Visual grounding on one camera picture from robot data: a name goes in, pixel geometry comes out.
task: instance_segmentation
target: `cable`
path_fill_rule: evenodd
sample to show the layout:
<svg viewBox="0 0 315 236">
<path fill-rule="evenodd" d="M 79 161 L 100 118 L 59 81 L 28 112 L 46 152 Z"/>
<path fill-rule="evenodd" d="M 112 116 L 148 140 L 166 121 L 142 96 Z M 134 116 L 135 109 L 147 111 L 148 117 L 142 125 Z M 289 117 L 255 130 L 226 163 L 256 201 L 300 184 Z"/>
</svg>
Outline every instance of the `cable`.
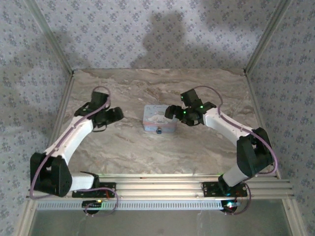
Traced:
<svg viewBox="0 0 315 236">
<path fill-rule="evenodd" d="M 219 96 L 219 99 L 221 101 L 221 103 L 219 104 L 218 106 L 218 114 L 219 114 L 219 117 L 221 117 L 225 122 L 227 122 L 228 124 L 234 126 L 235 128 L 239 129 L 239 130 L 244 130 L 245 132 L 253 135 L 255 138 L 257 138 L 259 141 L 261 141 L 267 148 L 268 150 L 270 151 L 271 155 L 272 155 L 272 158 L 273 158 L 273 161 L 274 161 L 274 168 L 272 171 L 269 171 L 269 172 L 266 172 L 266 173 L 259 173 L 261 175 L 267 175 L 267 174 L 274 174 L 276 172 L 276 170 L 278 169 L 278 159 L 276 157 L 276 154 L 275 152 L 272 150 L 272 148 L 270 147 L 269 144 L 267 144 L 267 142 L 265 140 L 263 140 L 260 136 L 258 136 L 257 134 L 255 134 L 254 132 L 252 132 L 251 130 L 248 130 L 248 129 L 245 129 L 245 128 L 242 128 L 240 127 L 239 125 L 229 121 L 227 118 L 225 118 L 222 114 L 221 114 L 221 106 L 223 105 L 223 98 L 222 96 L 219 94 L 218 91 L 216 91 L 214 88 L 210 87 L 210 86 L 206 86 L 206 85 L 201 85 L 201 86 L 197 86 L 197 87 L 194 87 L 193 89 L 197 89 L 197 88 L 208 88 L 208 89 L 211 89 L 213 92 L 215 92 L 218 96 Z"/>
<path fill-rule="evenodd" d="M 60 141 L 56 144 L 56 146 L 54 147 L 54 149 L 48 153 L 46 155 L 46 157 L 43 159 L 43 161 L 40 163 L 39 167 L 37 168 L 36 172 L 35 172 L 35 175 L 34 175 L 34 178 L 31 182 L 31 187 L 30 187 L 30 198 L 33 199 L 33 200 L 36 200 L 36 199 L 42 199 L 42 198 L 46 198 L 50 195 L 45 195 L 45 196 L 42 196 L 42 197 L 34 197 L 34 187 L 35 187 L 35 183 L 36 183 L 36 180 L 39 176 L 39 173 L 41 171 L 41 169 L 43 168 L 43 166 L 45 165 L 45 163 L 47 162 L 48 158 L 51 157 L 51 155 L 58 150 L 58 148 L 63 144 L 63 142 L 68 138 L 68 136 L 71 134 L 71 132 L 83 121 L 85 120 L 86 118 L 98 113 L 100 110 L 104 109 L 104 108 L 107 108 L 110 106 L 110 91 L 107 87 L 104 87 L 104 86 L 97 86 L 93 89 L 93 92 L 98 89 L 98 88 L 102 88 L 102 89 L 106 89 L 107 92 L 108 92 L 108 97 L 107 97 L 107 100 L 106 102 L 104 103 L 104 105 L 102 105 L 100 108 L 96 109 L 95 111 L 87 114 L 86 116 L 82 117 L 81 119 L 79 119 L 65 134 L 64 136 L 60 139 Z"/>
<path fill-rule="evenodd" d="M 249 207 L 250 207 L 250 204 L 251 204 L 251 201 L 252 201 L 252 193 L 251 193 L 251 189 L 250 187 L 248 186 L 248 184 L 246 182 L 243 182 L 243 184 L 245 184 L 245 186 L 247 187 L 247 190 L 248 190 L 248 194 L 249 194 L 249 199 L 247 201 L 247 204 L 246 206 L 244 207 L 243 210 L 239 211 L 239 212 L 226 212 L 226 214 L 228 215 L 239 215 L 239 214 L 242 214 L 244 213 Z"/>
<path fill-rule="evenodd" d="M 113 189 L 107 188 L 107 187 L 101 187 L 101 188 L 92 188 L 92 189 L 80 189 L 80 190 L 78 190 L 78 191 L 80 191 L 80 192 L 91 192 L 91 191 L 96 191 L 96 190 L 105 190 L 106 193 L 107 193 L 107 191 L 112 192 L 112 193 L 115 195 L 115 197 L 116 197 L 116 204 L 115 204 L 114 208 L 113 208 L 109 213 L 92 215 L 92 214 L 88 214 L 88 208 L 89 208 L 91 205 L 93 205 L 94 203 L 89 203 L 89 204 L 86 205 L 86 207 L 85 207 L 85 209 L 84 209 L 84 212 L 85 212 L 86 216 L 91 216 L 91 217 L 94 217 L 94 216 L 97 216 L 97 217 L 102 216 L 102 217 L 103 217 L 103 216 L 107 216 L 107 215 L 112 214 L 112 213 L 117 209 L 118 204 L 119 204 L 119 197 L 118 197 L 118 194 L 117 194 Z"/>
</svg>

